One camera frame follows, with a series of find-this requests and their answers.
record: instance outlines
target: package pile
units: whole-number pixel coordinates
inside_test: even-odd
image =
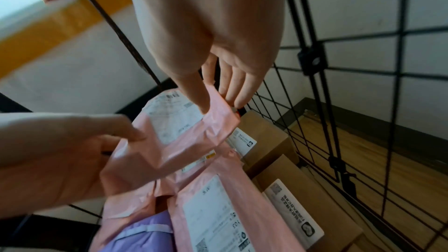
[[[142,109],[133,124],[147,138],[122,140],[101,173],[109,197],[90,251],[339,252],[350,245],[361,230],[331,200],[305,196],[309,208],[298,201],[316,185],[293,164],[288,135],[253,112],[240,123],[207,88],[205,115],[176,89]],[[297,172],[284,175],[283,167]],[[329,213],[320,217],[313,202]],[[345,233],[334,235],[333,221]]]

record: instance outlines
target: yellow stripe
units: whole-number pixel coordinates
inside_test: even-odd
[[[109,15],[132,3],[131,0],[97,1]],[[9,36],[0,42],[0,78],[84,32],[102,19],[88,0],[76,0]]]

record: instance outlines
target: hand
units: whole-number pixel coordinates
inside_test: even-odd
[[[122,115],[0,114],[0,217],[103,196],[103,152],[144,136]]]
[[[145,43],[159,67],[203,113],[204,86],[243,107],[272,66],[283,32],[285,0],[133,0]],[[202,67],[204,82],[198,70]]]

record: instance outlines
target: purple package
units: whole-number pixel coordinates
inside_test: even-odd
[[[101,252],[174,252],[173,225],[168,211],[126,227]]]

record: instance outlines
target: black wire fence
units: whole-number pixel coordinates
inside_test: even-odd
[[[102,9],[102,7],[96,2],[96,0],[89,0],[93,6],[101,13],[101,15],[104,17],[104,19],[109,23],[109,25],[112,27],[112,29],[115,31],[119,39],[123,42],[123,44],[128,48],[130,53],[134,56],[135,60],[138,62],[138,64],[154,79],[154,81],[157,83],[158,90],[152,93],[152,97],[157,95],[160,91],[164,89],[162,86],[163,83],[161,83],[155,74],[152,72],[151,68],[144,62],[143,58],[139,55],[137,50],[133,47],[133,45],[129,42],[127,37],[123,34],[123,32],[119,29],[119,27],[114,23],[114,21],[111,19],[109,15]],[[299,154],[301,158],[301,165],[309,166],[313,170],[315,170],[321,177],[323,177],[325,180],[327,180],[330,184],[334,186],[335,183],[339,183],[342,185],[342,189],[340,187],[335,186],[335,188],[352,204],[355,205],[357,209],[359,209],[366,218],[368,218],[382,233],[384,233],[387,237],[389,237],[400,249],[403,251],[428,251],[433,244],[439,239],[444,238],[445,240],[448,240],[447,236],[444,235],[444,232],[448,229],[448,222],[446,220],[439,219],[438,217],[432,215],[428,211],[424,210],[423,208],[419,207],[418,205],[412,203],[411,201],[407,200],[403,196],[399,195],[397,192],[391,190],[389,188],[389,178],[390,178],[390,172],[391,172],[391,160],[392,160],[392,153],[394,151],[394,143],[395,143],[395,133],[397,130],[397,116],[399,111],[399,103],[400,103],[400,91],[401,91],[401,81],[404,77],[413,77],[418,79],[424,79],[424,80],[440,80],[440,81],[448,81],[448,76],[439,75],[439,74],[420,74],[420,73],[410,73],[410,72],[404,72],[403,71],[403,57],[404,57],[404,45],[405,40],[404,38],[407,35],[416,35],[416,34],[430,34],[430,33],[443,33],[448,32],[448,26],[444,27],[435,27],[435,28],[423,28],[423,29],[414,29],[414,30],[406,30],[406,17],[408,12],[408,6],[409,6],[409,0],[399,0],[399,16],[398,16],[398,29],[396,31],[390,31],[390,32],[382,32],[382,33],[375,33],[375,34],[367,34],[367,35],[355,35],[355,36],[345,36],[345,37],[339,37],[339,38],[327,38],[327,39],[318,39],[316,36],[315,31],[315,25],[313,23],[313,17],[311,15],[310,6],[308,3],[308,0],[300,0],[300,5],[303,11],[306,27],[308,28],[308,35],[311,41],[310,45],[307,45],[305,41],[305,36],[302,30],[302,24],[299,17],[299,13],[297,11],[297,6],[295,3],[295,0],[287,0],[290,15],[293,20],[295,33],[299,42],[299,46],[284,46],[280,49],[291,49],[291,50],[298,50],[297,54],[297,68],[292,67],[279,67],[275,63],[273,64],[272,68],[275,70],[275,73],[280,81],[281,87],[284,91],[284,94],[286,95],[288,105],[282,104],[274,98],[272,95],[271,90],[269,89],[266,81],[263,81],[263,85],[267,90],[267,93],[269,97],[265,97],[260,95],[258,92],[255,93],[254,97],[258,97],[261,102],[261,105],[257,104],[256,101],[252,98],[252,103],[255,106],[249,107],[260,114],[265,119],[273,122],[276,126],[280,127],[281,129],[284,129],[289,136],[293,139],[293,141],[298,142],[306,147],[307,154],[309,154],[309,158],[305,157],[303,153],[300,152],[299,148],[297,147],[297,144],[295,144],[295,148],[297,153]],[[354,69],[354,68],[341,68],[341,67],[329,67],[327,58],[326,58],[326,51],[325,51],[325,43],[328,42],[343,42],[343,41],[354,41],[354,40],[363,40],[363,39],[374,39],[374,38],[388,38],[388,37],[396,37],[397,38],[397,46],[396,46],[396,58],[395,58],[395,69],[394,71],[380,71],[380,70],[365,70],[365,69]],[[327,150],[321,148],[317,144],[311,142],[310,140],[306,139],[306,136],[304,134],[304,131],[302,129],[301,123],[300,123],[300,116],[303,115],[303,111],[298,111],[295,106],[292,103],[292,100],[290,98],[290,94],[287,91],[287,88],[285,87],[284,80],[280,74],[280,70],[284,71],[290,71],[290,72],[299,72],[302,73],[304,76],[309,78],[309,82],[311,85],[311,89],[314,95],[315,99],[315,106],[316,106],[316,112],[320,121],[320,124],[322,125],[322,130],[325,138],[325,142],[327,144]],[[389,76],[393,77],[393,98],[392,98],[392,109],[390,112],[391,122],[388,124],[388,139],[387,139],[387,158],[386,158],[386,166],[385,166],[385,180],[384,183],[381,183],[374,179],[372,176],[369,176],[367,173],[364,173],[359,168],[355,168],[353,165],[348,164],[346,161],[344,161],[343,156],[341,154],[341,149],[339,146],[339,138],[338,138],[338,131],[336,127],[336,120],[335,116],[333,114],[334,107],[331,104],[331,97],[330,97],[330,91],[329,86],[326,78],[325,70],[333,70],[333,71],[339,71],[339,72],[351,72],[351,73],[363,73],[363,74],[372,74],[376,76]],[[325,104],[321,102],[320,93],[318,91],[318,84],[316,82],[315,76],[318,75],[320,79],[321,89],[323,92],[323,99],[325,101]],[[276,112],[278,113],[279,119],[275,120],[273,117],[277,116],[277,114],[270,113],[268,111],[268,108],[265,105],[265,102],[270,102],[275,106]],[[21,111],[29,111],[24,107],[21,107],[19,104],[13,102],[16,106],[18,106],[18,109]],[[294,117],[295,122],[297,122],[299,133],[296,131],[293,131],[289,128],[290,123],[288,124],[285,120],[285,115],[282,115],[282,112],[280,111],[279,107],[283,109],[287,109],[289,113],[292,114]],[[318,164],[315,162],[315,158],[323,158],[329,163],[329,166],[334,171],[334,174],[329,174],[326,170],[322,169],[318,166]],[[363,178],[360,178],[354,173],[348,172],[347,168],[351,168],[358,172],[360,175],[363,176]],[[369,205],[365,204],[363,201],[361,201],[357,197],[357,189],[355,184],[353,183],[353,179],[356,179],[358,182],[362,183],[363,185],[367,186],[375,194],[378,194],[382,197],[382,204],[381,204],[381,212],[375,211],[373,208],[369,207]],[[375,186],[372,186],[371,183],[367,183],[365,180],[369,180],[370,182],[373,182]],[[380,192],[377,188],[381,187],[383,192]],[[401,201],[396,202],[395,199],[390,198],[390,194],[393,193],[395,196],[397,196]],[[433,226],[428,224],[425,220],[423,220],[421,217],[413,214],[409,210],[407,210],[405,207],[401,205],[402,201],[406,203],[407,205],[417,209],[422,214],[426,215],[428,218],[432,219],[432,221],[435,221],[438,223],[441,228],[439,230],[435,229]],[[395,206],[399,207],[401,210],[403,210],[406,214],[410,215],[412,218],[417,220],[418,222],[422,223],[425,227],[429,228],[433,233],[433,237],[425,244],[425,245],[419,245],[415,243],[412,239],[410,239],[408,236],[406,236],[402,231],[400,231],[397,227],[395,227],[393,224],[389,223],[385,219],[385,208],[386,208],[386,202],[390,202],[394,204]],[[86,213],[89,213],[91,215],[98,216],[97,214],[94,214],[92,212],[86,211],[82,208],[79,208],[74,205],[70,205],[72,208],[77,210],[82,210]],[[19,230],[23,226],[23,223],[20,223],[20,226],[17,228]]]

